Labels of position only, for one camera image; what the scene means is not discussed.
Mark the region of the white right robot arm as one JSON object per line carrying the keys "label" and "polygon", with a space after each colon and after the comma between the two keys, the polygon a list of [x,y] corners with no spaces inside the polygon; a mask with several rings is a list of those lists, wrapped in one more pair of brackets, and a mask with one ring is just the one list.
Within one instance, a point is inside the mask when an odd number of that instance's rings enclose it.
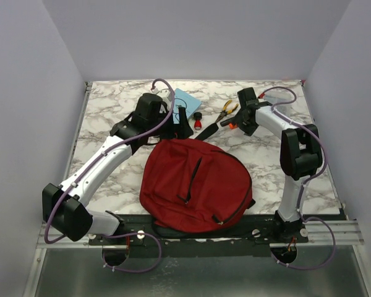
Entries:
{"label": "white right robot arm", "polygon": [[313,124],[303,125],[277,110],[285,102],[260,101],[252,87],[237,93],[240,110],[232,120],[247,136],[259,127],[268,129],[281,141],[279,162],[285,174],[283,195],[273,219],[272,235],[284,243],[302,228],[304,192],[310,180],[326,168],[318,129]]}

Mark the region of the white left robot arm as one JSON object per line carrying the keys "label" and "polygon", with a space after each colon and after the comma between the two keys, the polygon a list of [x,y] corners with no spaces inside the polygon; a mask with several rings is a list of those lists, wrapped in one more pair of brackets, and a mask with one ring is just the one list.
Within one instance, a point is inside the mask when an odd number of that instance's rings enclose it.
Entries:
{"label": "white left robot arm", "polygon": [[122,220],[110,211],[87,210],[91,198],[123,162],[152,136],[186,139],[193,134],[187,103],[175,98],[168,105],[159,95],[144,93],[136,108],[116,123],[98,151],[76,173],[60,185],[49,183],[42,192],[43,221],[66,238],[78,241],[85,235],[103,235],[119,244],[125,235]]}

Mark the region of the red student backpack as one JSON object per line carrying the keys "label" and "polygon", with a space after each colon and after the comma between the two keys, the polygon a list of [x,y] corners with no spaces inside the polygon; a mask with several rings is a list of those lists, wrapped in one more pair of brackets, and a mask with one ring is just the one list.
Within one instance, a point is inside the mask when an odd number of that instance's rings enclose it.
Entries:
{"label": "red student backpack", "polygon": [[252,178],[234,155],[198,139],[162,140],[144,167],[139,201],[160,225],[186,233],[233,226],[254,205]]}

